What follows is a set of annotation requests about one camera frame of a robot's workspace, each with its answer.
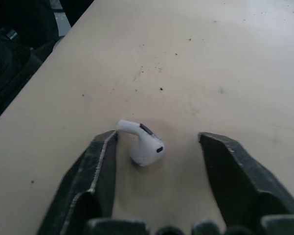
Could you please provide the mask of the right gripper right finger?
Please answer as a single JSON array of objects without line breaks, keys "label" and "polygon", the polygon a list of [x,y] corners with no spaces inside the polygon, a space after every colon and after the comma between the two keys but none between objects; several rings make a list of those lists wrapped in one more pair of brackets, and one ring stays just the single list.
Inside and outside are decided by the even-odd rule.
[{"label": "right gripper right finger", "polygon": [[236,140],[198,134],[208,180],[228,226],[260,228],[264,216],[294,215],[294,197]]}]

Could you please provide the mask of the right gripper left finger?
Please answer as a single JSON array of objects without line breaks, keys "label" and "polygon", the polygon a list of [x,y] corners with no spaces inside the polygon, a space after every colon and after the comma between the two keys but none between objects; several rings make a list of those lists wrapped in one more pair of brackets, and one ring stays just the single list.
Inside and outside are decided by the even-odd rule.
[{"label": "right gripper left finger", "polygon": [[93,138],[64,174],[40,225],[40,235],[81,235],[91,219],[112,215],[118,131]]}]

